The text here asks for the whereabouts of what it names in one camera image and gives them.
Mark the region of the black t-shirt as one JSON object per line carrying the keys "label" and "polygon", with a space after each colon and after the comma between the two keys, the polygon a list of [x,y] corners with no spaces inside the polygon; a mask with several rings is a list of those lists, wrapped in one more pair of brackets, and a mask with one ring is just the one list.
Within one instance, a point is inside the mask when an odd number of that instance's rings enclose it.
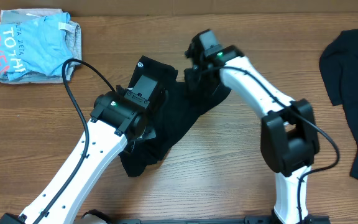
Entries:
{"label": "black t-shirt", "polygon": [[129,177],[140,176],[148,165],[162,161],[174,146],[195,124],[197,119],[225,100],[231,90],[219,85],[210,96],[188,95],[186,84],[177,82],[178,70],[171,65],[141,56],[134,70],[129,87],[133,87],[143,74],[151,74],[162,82],[167,90],[166,101],[152,116],[149,123],[155,128],[156,137],[129,144],[120,153],[124,170]]}

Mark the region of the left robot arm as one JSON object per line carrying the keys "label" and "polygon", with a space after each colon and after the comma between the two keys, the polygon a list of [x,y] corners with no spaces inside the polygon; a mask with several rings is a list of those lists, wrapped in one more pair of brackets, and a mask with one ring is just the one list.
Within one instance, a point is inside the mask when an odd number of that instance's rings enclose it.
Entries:
{"label": "left robot arm", "polygon": [[84,133],[51,182],[20,215],[5,213],[0,223],[73,223],[111,161],[129,143],[155,136],[148,121],[164,99],[163,85],[147,75],[97,97]]}

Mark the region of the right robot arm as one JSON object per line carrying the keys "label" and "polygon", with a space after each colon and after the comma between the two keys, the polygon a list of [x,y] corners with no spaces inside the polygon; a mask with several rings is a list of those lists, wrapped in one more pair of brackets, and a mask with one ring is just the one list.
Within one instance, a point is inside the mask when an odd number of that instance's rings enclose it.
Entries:
{"label": "right robot arm", "polygon": [[282,93],[234,45],[223,47],[212,30],[195,35],[185,57],[186,90],[202,101],[222,87],[235,91],[261,120],[260,151],[275,174],[271,223],[314,223],[306,208],[307,178],[319,152],[314,114],[306,100]]}

